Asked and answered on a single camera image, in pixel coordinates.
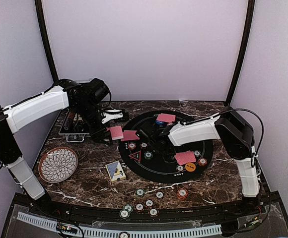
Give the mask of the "blue small blind button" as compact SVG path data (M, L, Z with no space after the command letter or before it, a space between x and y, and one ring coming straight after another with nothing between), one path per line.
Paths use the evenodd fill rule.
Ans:
M156 120L155 123L156 123L157 125L163 125L163 124L164 124L163 121L158 121L158 120Z

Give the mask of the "100 chips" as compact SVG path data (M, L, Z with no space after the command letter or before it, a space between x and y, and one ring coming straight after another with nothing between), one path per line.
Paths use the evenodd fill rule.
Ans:
M145 142L141 143L141 149L146 149L147 148L147 144Z
M181 166L181 165L178 165L178 166L176 167L176 170L177 170L178 172L183 172L183 171L185 170L185 168L184 168L183 166Z

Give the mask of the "red-backed card deck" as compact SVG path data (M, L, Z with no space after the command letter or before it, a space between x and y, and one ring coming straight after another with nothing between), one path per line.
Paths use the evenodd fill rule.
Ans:
M110 132L112 140L118 140L124 138L123 130L120 125L109 127L107 128L107 131Z

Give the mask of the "green 20 chips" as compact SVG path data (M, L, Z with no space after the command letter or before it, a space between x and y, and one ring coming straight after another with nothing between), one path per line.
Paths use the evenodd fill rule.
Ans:
M150 151L146 151L146 152L144 153L144 158L145 158L146 160L151 160L151 159L153 158L153 153L150 152Z
M201 155L200 151L198 151L198 150L195 150L194 154L195 154L195 156L200 156Z

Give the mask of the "dealt card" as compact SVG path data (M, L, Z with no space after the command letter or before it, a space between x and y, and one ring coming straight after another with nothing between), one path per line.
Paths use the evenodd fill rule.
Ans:
M171 122L175 122L176 115L161 113L157 116L156 120L161 121L161 122L171 123Z
M136 135L136 132L136 130L124 130L121 141L139 140L140 138Z
M191 162L191 163L194 163L194 162L196 162L196 158L194 158L194 159L190 159L190 160L182 160L182 159L176 159L176 161L177 161L177 163L179 164L179 165L184 165L184 164L186 164L186 163L189 163L189 162Z

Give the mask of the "red 5 chips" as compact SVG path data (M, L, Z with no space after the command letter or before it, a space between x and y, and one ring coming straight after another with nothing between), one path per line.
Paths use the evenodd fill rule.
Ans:
M130 150L134 150L137 147L135 142L130 142L128 143L128 149Z
M208 162L207 162L207 160L206 160L205 158L200 158L200 159L198 160L198 165L201 166L201 167L206 166L207 163L208 163Z

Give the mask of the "red triangle all-in marker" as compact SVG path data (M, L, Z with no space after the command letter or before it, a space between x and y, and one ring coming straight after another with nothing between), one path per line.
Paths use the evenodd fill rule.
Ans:
M135 152L133 154L130 154L129 157L131 159L134 159L135 161L140 162L141 161L141 151L137 151L137 152Z

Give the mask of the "orange big blind button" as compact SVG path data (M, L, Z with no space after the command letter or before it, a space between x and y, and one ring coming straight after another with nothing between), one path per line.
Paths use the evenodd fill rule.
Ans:
M196 170L196 165L194 163L189 162L185 165L185 170L188 172L194 172Z

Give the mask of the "black orange 100 chip stack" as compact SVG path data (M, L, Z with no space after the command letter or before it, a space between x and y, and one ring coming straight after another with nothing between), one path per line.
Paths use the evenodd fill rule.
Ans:
M164 197L164 194L163 194L163 192L158 191L158 192L155 194L155 196L156 196L158 199L161 199L161 198Z

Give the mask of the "red 5 chip stack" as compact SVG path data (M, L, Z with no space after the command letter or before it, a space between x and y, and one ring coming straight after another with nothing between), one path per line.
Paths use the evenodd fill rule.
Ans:
M184 188L181 188L177 191L177 198L180 200L186 199L188 196L188 191Z

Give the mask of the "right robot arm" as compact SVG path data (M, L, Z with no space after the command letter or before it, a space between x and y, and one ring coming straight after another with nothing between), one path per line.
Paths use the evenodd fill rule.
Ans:
M255 198L260 185L256 169L259 146L255 145L254 129L240 114L240 109L231 107L204 119L176 124L157 129L146 122L139 127L136 135L157 153L165 154L170 145L182 146L192 142L219 139L228 155L237 163L242 184L242 194L246 197L239 203L238 210L249 215L258 206Z

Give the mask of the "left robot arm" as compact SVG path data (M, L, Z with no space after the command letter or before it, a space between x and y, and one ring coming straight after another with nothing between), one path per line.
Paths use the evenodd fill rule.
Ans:
M4 108L0 106L0 162L36 200L35 207L44 216L51 216L55 205L46 198L46 191L23 158L14 134L46 115L69 108L76 110L87 123L93 140L102 140L108 132L99 103L108 94L108 86L98 78L88 83L61 79L38 95Z

